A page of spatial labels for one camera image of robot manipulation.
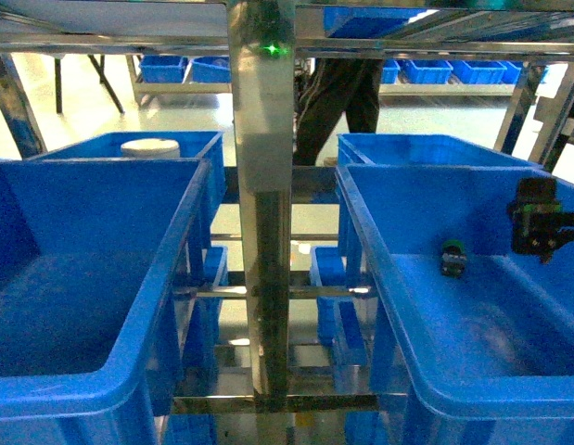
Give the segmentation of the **black gripper with green accents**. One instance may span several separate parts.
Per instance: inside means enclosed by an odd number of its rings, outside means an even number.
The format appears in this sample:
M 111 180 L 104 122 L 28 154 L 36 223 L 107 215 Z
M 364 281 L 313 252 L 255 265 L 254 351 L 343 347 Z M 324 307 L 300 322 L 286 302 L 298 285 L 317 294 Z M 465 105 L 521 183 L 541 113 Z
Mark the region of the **black gripper with green accents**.
M 556 197 L 557 180 L 523 178 L 515 198 L 507 205 L 511 249 L 519 255 L 535 256 L 548 263 L 555 252 L 574 243 L 574 212 L 564 211 Z

